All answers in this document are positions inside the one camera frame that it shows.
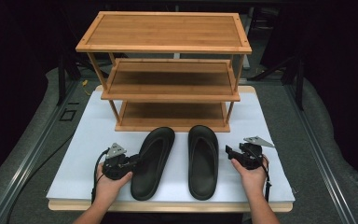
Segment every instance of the white surface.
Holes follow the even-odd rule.
[[[117,110],[120,102],[115,102]],[[114,142],[131,156],[139,152],[147,132],[115,132],[116,120],[107,101],[101,100],[101,92],[95,91],[77,127],[74,138],[62,160],[62,164],[48,191],[51,200],[90,200],[95,162],[101,153]],[[225,152],[226,145],[238,150],[244,137],[259,136],[273,144],[267,124],[254,93],[241,93],[241,101],[234,104],[230,119],[230,133],[216,133],[219,141],[219,174],[216,191],[207,202],[247,202],[241,179],[232,167]],[[272,187],[271,203],[293,202],[291,187],[282,169],[275,148],[263,147],[268,157]],[[167,160],[156,194],[151,202],[198,202],[188,191],[187,133],[176,133],[171,154]],[[131,182],[122,188],[117,201],[135,201],[131,197]]]

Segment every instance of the shelf board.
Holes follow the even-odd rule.
[[[117,59],[104,100],[238,102],[229,60]]]
[[[238,13],[102,11],[78,52],[250,54]]]
[[[225,103],[134,103],[124,101],[120,109],[118,132],[150,132],[168,126],[176,132],[188,132],[195,125],[206,125],[217,133],[228,133]]]

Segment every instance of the metal bracket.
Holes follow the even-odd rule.
[[[119,156],[119,155],[121,155],[121,154],[124,154],[124,153],[126,153],[126,152],[127,152],[127,150],[124,149],[124,147],[121,147],[119,144],[114,143],[114,144],[110,147],[109,151],[107,152],[106,158],[107,158],[107,159],[110,159],[110,158]]]
[[[248,143],[252,143],[254,145],[258,145],[258,146],[262,146],[262,147],[275,147],[274,145],[272,145],[271,143],[269,143],[268,141],[262,139],[259,136],[247,137],[247,138],[243,138],[243,140],[245,140]]]

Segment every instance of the forearm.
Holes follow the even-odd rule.
[[[103,216],[105,215],[107,208],[105,206],[98,206],[94,203],[89,209],[87,209],[77,220],[75,220],[74,224],[97,224],[101,223]]]
[[[251,208],[253,224],[280,223],[262,194],[251,195],[250,197],[248,197],[248,199]]]

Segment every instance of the black wire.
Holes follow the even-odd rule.
[[[268,202],[268,201],[269,201],[269,187],[271,187],[272,185],[269,183],[269,170],[268,170],[268,169],[266,168],[266,166],[264,166],[264,164],[263,164],[263,159],[266,158],[266,160],[267,160],[267,157],[265,157],[265,156],[263,155],[263,159],[260,160],[260,159],[254,154],[254,152],[253,152],[252,150],[249,150],[249,149],[246,149],[246,150],[247,150],[249,153],[251,153],[252,156],[254,156],[254,157],[257,159],[258,163],[259,163],[260,166],[263,168],[264,173],[266,173],[266,178],[267,178],[267,182],[266,182],[266,195],[265,195],[264,197],[265,197],[266,201]]]
[[[107,150],[103,151],[103,153],[101,153],[100,157],[98,157],[98,160],[95,163],[95,168],[94,168],[94,187],[92,188],[92,191],[91,191],[91,203],[94,203],[94,200],[95,200],[95,193],[96,193],[96,190],[97,190],[97,183],[100,180],[100,178],[103,177],[101,175],[97,180],[98,165],[100,164],[100,160],[103,157],[103,155],[106,155],[108,151],[109,151],[109,148]]]
[[[71,135],[69,135],[69,137],[57,148],[54,150],[53,153],[51,153],[47,159],[45,159],[42,164],[40,164],[33,172],[31,175],[28,176],[28,178],[25,180],[24,184],[22,185],[19,193],[17,194],[16,198],[13,201],[13,204],[10,206],[10,210],[8,211],[7,214],[7,224],[10,221],[10,217],[11,214],[13,213],[13,209],[14,209],[14,205],[16,204],[16,201],[20,198],[20,195],[22,193],[22,191],[25,189],[25,187],[27,186],[27,184],[30,182],[30,180],[34,177],[34,175],[40,170],[40,168],[42,168],[42,166],[44,166],[46,164],[46,162],[48,162],[51,157],[53,157],[73,136],[74,136],[75,132],[71,133]]]

